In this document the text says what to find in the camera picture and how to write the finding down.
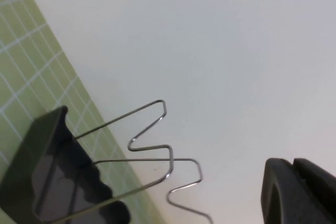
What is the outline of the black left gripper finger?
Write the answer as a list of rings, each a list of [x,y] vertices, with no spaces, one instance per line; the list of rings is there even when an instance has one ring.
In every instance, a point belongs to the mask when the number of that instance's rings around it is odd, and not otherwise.
[[[269,158],[262,184],[264,223],[335,223],[335,176],[315,163]]]

